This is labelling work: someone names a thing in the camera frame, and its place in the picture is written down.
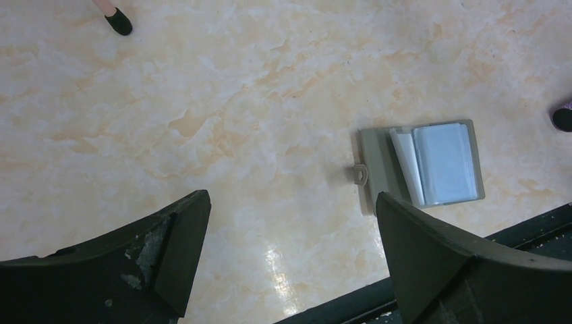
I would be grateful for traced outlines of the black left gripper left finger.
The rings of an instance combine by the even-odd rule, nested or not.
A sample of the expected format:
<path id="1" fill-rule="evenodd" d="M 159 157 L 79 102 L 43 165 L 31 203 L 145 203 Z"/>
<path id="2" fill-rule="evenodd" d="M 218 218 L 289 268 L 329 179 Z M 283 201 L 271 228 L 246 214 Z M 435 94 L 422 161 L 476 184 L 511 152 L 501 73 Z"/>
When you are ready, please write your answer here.
<path id="1" fill-rule="evenodd" d="M 1 263 L 2 323 L 176 323 L 186 314 L 211 211 L 197 190 L 45 257 Z"/>

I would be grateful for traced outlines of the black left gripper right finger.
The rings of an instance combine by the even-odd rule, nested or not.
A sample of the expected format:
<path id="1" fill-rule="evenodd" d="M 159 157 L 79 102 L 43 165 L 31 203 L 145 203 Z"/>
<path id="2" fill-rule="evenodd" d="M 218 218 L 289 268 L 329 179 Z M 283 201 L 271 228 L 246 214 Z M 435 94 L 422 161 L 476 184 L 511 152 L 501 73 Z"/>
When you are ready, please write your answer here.
<path id="1" fill-rule="evenodd" d="M 376 216 L 405 323 L 570 323 L 571 262 L 509 248 L 382 192 Z"/>

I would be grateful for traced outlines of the grey card holder wallet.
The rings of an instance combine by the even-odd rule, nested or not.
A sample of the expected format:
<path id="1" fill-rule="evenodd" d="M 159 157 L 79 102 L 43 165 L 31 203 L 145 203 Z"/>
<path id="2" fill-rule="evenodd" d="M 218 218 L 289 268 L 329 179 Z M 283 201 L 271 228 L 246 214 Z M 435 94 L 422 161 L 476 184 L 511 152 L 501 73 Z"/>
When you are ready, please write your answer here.
<path id="1" fill-rule="evenodd" d="M 418 209 L 485 198 L 474 123 L 456 119 L 415 126 L 366 128 L 357 133 L 361 163 L 354 182 L 376 204 L 381 192 Z"/>

